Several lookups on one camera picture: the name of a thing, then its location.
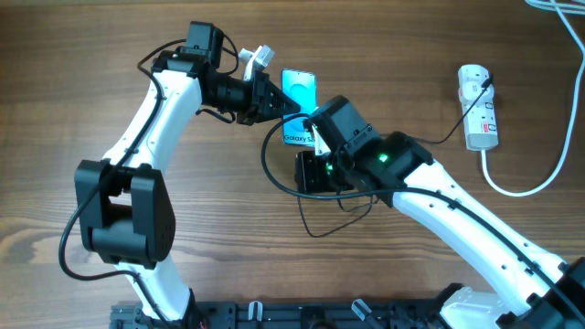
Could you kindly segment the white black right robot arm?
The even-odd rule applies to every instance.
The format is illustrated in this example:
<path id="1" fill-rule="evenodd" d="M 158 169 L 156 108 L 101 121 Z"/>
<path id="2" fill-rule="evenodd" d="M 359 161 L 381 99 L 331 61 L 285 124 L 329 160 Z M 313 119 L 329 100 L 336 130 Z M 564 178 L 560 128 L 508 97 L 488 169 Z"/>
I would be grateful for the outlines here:
<path id="1" fill-rule="evenodd" d="M 304 197 L 372 196 L 432 231 L 492 287 L 458 287 L 439 303 L 451 328 L 581 328 L 584 261 L 568 264 L 526 239 L 468 194 L 412 137 L 381 136 L 353 104 L 336 96 L 303 127 L 329 148 L 309 160 Z"/>

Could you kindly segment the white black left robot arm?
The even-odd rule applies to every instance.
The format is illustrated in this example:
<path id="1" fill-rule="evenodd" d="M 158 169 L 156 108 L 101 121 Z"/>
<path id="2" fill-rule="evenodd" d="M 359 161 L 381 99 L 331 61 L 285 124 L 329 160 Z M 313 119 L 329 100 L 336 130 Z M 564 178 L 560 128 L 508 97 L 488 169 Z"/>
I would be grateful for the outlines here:
<path id="1" fill-rule="evenodd" d="M 80 226 L 84 248 L 127 277 L 139 295 L 133 324 L 208 327 L 170 254 L 176 216 L 165 171 L 186 125 L 200 113 L 252 125 L 300 110 L 266 73 L 273 55 L 268 46 L 236 48 L 218 27 L 192 22 L 186 38 L 138 63 L 149 90 L 118 142 L 101 160 L 80 162 L 70 221 Z"/>

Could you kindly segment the blue Galaxy S25 smartphone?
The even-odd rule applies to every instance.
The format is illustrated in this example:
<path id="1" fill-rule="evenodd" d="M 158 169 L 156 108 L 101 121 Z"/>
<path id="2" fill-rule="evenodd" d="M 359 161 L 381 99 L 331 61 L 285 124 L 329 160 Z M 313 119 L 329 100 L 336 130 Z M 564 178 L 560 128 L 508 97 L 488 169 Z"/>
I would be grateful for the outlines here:
<path id="1" fill-rule="evenodd" d="M 282 91 L 300 107 L 300 113 L 311 114 L 317 107 L 316 75 L 308 71 L 284 69 Z M 284 144 L 314 147 L 314 138 L 303 127 L 303 118 L 285 123 L 282 127 Z"/>

